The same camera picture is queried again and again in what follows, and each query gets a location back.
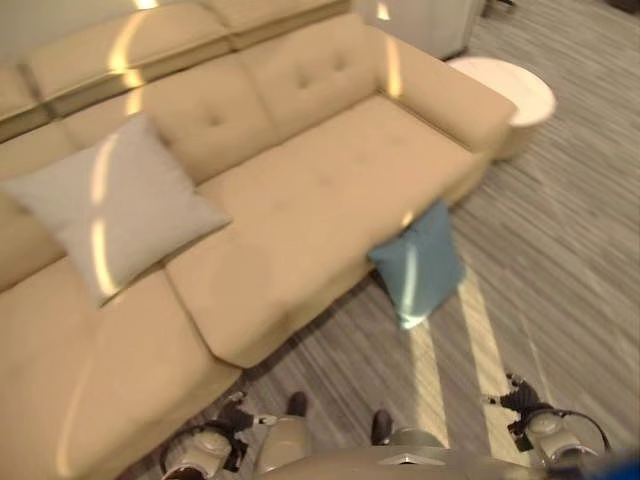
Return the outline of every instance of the beige sofa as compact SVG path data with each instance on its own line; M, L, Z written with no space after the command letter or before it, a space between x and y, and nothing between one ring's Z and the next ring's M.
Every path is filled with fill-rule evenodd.
M114 478L362 279L369 249L489 167L503 97L347 2L250 5L173 4L45 46L24 59L38 101L13 67L0 76L21 92L0 105L0 180L144 110L233 217L97 309L47 230L0 196L1 478Z

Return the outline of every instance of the white cabinet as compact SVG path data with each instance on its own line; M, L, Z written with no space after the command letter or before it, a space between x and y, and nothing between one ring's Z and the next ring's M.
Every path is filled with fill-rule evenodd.
M484 0L354 0L364 21L445 58L466 48Z

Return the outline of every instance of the white pillow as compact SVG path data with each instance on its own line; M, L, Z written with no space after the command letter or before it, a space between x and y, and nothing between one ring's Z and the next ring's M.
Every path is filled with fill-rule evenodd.
M98 305L165 255L231 221L196 194L146 114L0 189L53 231Z

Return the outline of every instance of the pillow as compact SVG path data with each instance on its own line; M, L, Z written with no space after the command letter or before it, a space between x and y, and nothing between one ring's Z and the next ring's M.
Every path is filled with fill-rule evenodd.
M369 258L382 276L400 326L427 319L464 275L451 236L449 214L439 201L400 237L373 249Z
M165 255L231 221L196 194L146 114L0 189L49 227L98 305Z

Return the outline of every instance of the blue pillow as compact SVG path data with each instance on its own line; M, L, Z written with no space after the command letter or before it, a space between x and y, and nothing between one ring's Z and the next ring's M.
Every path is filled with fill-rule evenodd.
M384 280L400 327L427 319L464 276L456 255L449 212L442 201L410 225L400 237L369 252Z

